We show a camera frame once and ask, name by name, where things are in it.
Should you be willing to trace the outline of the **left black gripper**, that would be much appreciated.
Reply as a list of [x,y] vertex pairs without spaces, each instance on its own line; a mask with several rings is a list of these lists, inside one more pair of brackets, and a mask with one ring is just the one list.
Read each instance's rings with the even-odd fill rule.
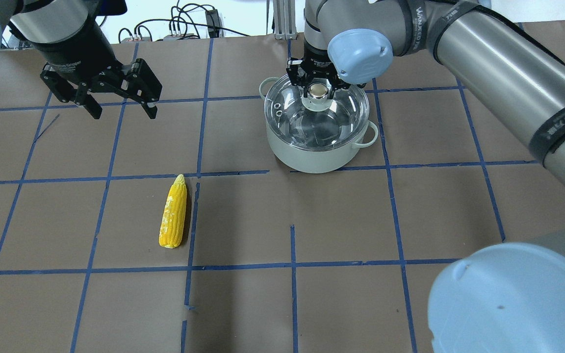
[[44,56],[49,68],[41,78],[61,102],[100,119],[103,108],[91,93],[114,93],[156,118],[163,85],[143,58],[119,62],[88,10],[22,10],[11,22]]

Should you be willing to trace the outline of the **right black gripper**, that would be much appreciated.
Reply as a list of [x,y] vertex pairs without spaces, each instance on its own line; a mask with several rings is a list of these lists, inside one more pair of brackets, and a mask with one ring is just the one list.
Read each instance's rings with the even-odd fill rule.
[[311,84],[317,79],[326,79],[329,83],[328,99],[330,100],[334,99],[339,89],[349,89],[351,86],[339,77],[327,50],[312,45],[304,46],[303,58],[289,58],[285,71],[291,84],[300,88],[303,98],[308,98]]

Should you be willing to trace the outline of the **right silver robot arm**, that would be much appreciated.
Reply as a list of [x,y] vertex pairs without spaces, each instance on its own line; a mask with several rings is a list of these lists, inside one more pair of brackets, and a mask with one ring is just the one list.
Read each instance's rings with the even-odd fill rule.
[[[565,186],[565,63],[507,18],[468,0],[308,0],[305,22],[295,85],[363,85],[427,49]],[[450,264],[427,317],[436,353],[565,353],[565,230]]]

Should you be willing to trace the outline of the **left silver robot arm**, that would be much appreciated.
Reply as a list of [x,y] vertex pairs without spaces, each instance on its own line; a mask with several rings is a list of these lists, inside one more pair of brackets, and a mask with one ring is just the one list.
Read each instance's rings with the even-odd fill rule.
[[93,93],[113,93],[157,115],[163,86],[141,58],[117,60],[96,22],[127,11],[123,0],[0,0],[0,43],[9,26],[46,60],[40,78],[60,102],[84,107],[99,119],[103,108]]

